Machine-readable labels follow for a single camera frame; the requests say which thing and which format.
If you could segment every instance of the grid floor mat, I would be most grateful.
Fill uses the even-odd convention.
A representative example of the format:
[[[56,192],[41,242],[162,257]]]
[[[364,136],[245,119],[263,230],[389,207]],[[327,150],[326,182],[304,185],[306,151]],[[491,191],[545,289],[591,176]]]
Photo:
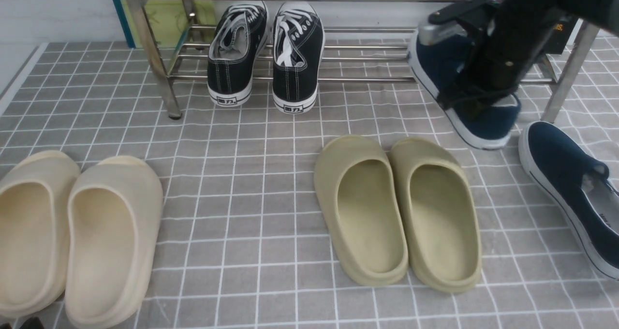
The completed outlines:
[[[556,122],[610,165],[615,184],[618,53],[619,39],[597,38]],[[553,64],[561,69],[567,57],[554,56]],[[183,70],[203,67],[192,62]],[[141,309],[119,328],[619,327],[619,283],[592,272],[559,210],[519,164],[517,135],[540,119],[549,87],[520,89],[513,139],[490,152],[468,148],[417,84],[323,84],[317,105],[293,117],[276,110],[266,83],[254,84],[242,108],[223,109],[213,106],[203,82],[179,82],[184,117],[173,121],[148,69],[145,54],[124,43],[53,43],[0,117],[0,177],[46,149],[64,151],[82,169],[133,155],[161,177],[165,208],[150,287]],[[259,70],[268,73],[268,64]],[[321,74],[410,71],[403,64],[324,62]],[[410,270],[395,285],[360,287],[343,273],[312,170],[322,146],[347,133],[372,137],[385,149],[416,135],[455,155],[481,228],[477,287],[442,294]],[[37,315],[47,329],[72,328],[62,299]]]

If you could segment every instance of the olive green slide sandal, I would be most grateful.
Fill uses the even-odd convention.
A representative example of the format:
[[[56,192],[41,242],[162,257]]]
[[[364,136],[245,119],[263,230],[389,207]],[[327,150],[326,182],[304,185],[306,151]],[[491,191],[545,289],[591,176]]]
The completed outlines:
[[[408,250],[393,173],[378,142],[344,135],[318,155],[314,187],[342,269],[361,285],[406,274]]]
[[[464,170],[447,150],[421,138],[397,142],[389,160],[416,276],[442,292],[473,288],[482,245]]]
[[[0,181],[0,315],[31,315],[64,291],[67,199],[79,166],[60,151],[35,153]]]
[[[150,280],[163,188],[144,161],[111,157],[82,174],[69,196],[67,317],[104,329],[140,307]]]

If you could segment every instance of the navy blue slip-on shoe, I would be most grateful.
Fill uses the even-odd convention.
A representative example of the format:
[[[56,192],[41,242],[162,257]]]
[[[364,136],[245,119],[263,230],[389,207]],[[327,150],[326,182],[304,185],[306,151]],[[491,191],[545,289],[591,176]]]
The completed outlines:
[[[447,87],[464,66],[472,40],[460,35],[451,36],[432,46],[424,46],[413,34],[409,43],[408,61],[417,82],[436,100],[440,90]],[[520,112],[515,95],[501,99],[471,119],[462,105],[445,110],[456,133],[477,149],[501,149],[507,144],[510,132]]]
[[[619,280],[619,194],[608,166],[543,121],[522,131],[518,149],[525,172],[562,208],[595,269]]]

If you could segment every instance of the sneaker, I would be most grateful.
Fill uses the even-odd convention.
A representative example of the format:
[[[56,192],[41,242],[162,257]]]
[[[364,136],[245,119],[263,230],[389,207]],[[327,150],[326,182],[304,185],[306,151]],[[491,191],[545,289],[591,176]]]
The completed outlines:
[[[522,131],[518,150],[525,172],[559,205],[594,268],[619,280],[619,195],[608,166],[543,121]]]
[[[436,100],[438,93],[447,87],[464,67],[464,61],[473,41],[460,35],[451,36],[431,46],[422,45],[417,33],[409,44],[407,58],[417,82],[424,86]],[[509,95],[481,111],[475,118],[467,116],[463,104],[445,110],[456,133],[469,146],[494,150],[504,147],[520,112],[520,101]]]
[[[282,5],[273,39],[273,99],[280,111],[300,114],[314,106],[323,51],[323,24],[309,3]]]
[[[254,62],[267,42],[269,10],[263,1],[232,5],[223,12],[208,50],[208,92],[219,106],[239,106],[250,97]]]

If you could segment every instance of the black canvas sneaker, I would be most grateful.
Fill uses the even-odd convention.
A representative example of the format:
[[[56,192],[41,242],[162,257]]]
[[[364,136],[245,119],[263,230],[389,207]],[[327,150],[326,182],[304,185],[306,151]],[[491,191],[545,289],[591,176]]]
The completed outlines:
[[[239,106],[250,97],[254,62],[267,42],[269,10],[263,1],[228,7],[208,50],[208,92],[219,106]]]
[[[314,106],[323,50],[323,24],[309,3],[282,5],[273,39],[273,98],[280,111],[300,114]]]

